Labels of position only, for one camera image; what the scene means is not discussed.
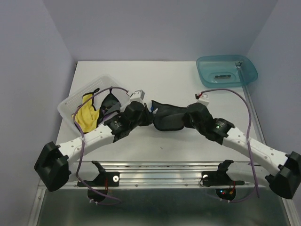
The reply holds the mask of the purple and grey towel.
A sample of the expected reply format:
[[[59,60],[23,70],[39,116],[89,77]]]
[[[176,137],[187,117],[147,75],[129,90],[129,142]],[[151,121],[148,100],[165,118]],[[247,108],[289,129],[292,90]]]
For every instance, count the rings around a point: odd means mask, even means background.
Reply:
[[[109,90],[109,94],[102,101],[100,107],[99,118],[97,119],[97,125],[108,119],[115,113],[120,113],[121,103],[120,101],[112,94],[112,89]]]

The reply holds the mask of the blue and black towel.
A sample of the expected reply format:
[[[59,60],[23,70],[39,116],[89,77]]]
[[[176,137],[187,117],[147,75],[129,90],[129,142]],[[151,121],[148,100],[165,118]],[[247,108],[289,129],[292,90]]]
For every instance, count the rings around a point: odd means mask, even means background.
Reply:
[[[162,104],[155,100],[151,101],[153,112],[153,125],[159,131],[179,131],[184,128],[184,115],[186,107],[170,104]]]

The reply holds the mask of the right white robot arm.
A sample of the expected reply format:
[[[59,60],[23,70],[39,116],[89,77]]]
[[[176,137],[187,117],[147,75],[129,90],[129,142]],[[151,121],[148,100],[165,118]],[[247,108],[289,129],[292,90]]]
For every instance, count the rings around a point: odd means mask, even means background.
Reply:
[[[245,182],[267,186],[278,196],[292,199],[301,184],[301,156],[275,150],[248,137],[222,118],[213,118],[207,107],[194,103],[187,107],[185,118],[201,135],[249,157],[250,166],[225,160],[216,171],[203,171],[204,186],[242,185]]]

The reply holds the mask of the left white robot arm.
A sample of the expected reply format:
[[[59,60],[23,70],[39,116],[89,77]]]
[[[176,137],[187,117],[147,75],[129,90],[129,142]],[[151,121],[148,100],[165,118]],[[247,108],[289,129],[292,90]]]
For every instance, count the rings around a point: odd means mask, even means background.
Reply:
[[[133,101],[125,110],[99,125],[93,131],[71,141],[44,145],[34,169],[48,189],[63,187],[71,175],[70,166],[83,156],[105,145],[113,144],[129,135],[138,126],[152,124],[153,115],[146,104]]]

